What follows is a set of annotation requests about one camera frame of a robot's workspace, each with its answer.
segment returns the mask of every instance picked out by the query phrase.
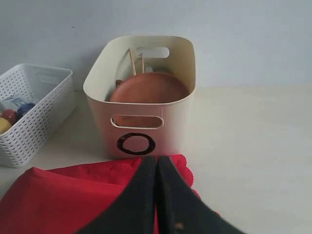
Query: cream plastic bin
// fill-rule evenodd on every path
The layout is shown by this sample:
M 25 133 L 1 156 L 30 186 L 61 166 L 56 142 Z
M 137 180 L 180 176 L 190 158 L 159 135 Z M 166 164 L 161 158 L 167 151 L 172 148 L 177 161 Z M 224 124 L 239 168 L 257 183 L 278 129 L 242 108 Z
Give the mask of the cream plastic bin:
M 0 76 L 0 100 L 22 95 L 36 104 L 0 134 L 0 165 L 24 166 L 74 110 L 72 73 L 68 69 L 19 64 Z
M 152 68 L 167 68 L 188 88 L 190 94 L 179 101 L 165 104 L 108 102 L 116 80 L 131 76 L 129 48 L 169 49 L 166 58 L 145 58 Z M 137 73 L 141 70 L 136 55 Z M 83 89 L 88 97 L 95 122 L 103 137 L 108 155 L 114 158 L 162 156 L 181 153 L 195 91 L 195 55 L 192 43 L 173 36 L 125 36 L 109 42 L 92 67 Z M 113 115 L 151 116 L 162 119 L 158 128 L 120 127 Z

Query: bin handle cutout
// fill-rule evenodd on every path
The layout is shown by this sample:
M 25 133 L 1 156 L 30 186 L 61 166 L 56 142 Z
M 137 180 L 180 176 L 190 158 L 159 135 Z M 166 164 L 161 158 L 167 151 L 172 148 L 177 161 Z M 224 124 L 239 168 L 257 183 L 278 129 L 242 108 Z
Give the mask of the bin handle cutout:
M 155 130 L 163 127 L 164 120 L 157 116 L 113 115 L 111 124 L 117 128 Z
M 138 47 L 136 55 L 144 58 L 165 59 L 169 56 L 170 52 L 167 47 Z

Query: yellow object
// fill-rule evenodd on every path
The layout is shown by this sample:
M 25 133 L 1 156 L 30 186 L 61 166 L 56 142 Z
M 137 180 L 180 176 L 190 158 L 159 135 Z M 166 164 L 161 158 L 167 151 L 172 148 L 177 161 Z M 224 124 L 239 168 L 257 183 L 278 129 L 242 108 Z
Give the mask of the yellow object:
M 8 131 L 10 128 L 12 127 L 12 125 L 10 124 L 9 121 L 7 121 L 4 118 L 0 118 L 0 134 L 5 133 L 6 131 Z

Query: blue object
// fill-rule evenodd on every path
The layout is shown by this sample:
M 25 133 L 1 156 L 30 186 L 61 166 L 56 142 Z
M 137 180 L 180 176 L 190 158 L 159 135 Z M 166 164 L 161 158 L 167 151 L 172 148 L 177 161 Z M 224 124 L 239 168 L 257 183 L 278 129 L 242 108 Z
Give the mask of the blue object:
M 27 103 L 22 105 L 21 107 L 19 107 L 17 113 L 17 119 L 21 119 L 27 112 L 29 112 L 33 107 L 35 106 L 35 104 L 33 104 L 32 102 Z

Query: white wicker basket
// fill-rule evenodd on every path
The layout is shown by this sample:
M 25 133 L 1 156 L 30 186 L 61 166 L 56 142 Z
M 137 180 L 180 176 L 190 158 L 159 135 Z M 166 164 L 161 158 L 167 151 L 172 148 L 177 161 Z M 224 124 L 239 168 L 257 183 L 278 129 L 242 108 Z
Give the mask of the white wicker basket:
M 0 76 L 0 100 L 23 95 L 29 101 L 39 101 L 0 134 L 0 165 L 25 165 L 74 110 L 72 73 L 68 69 L 19 64 Z

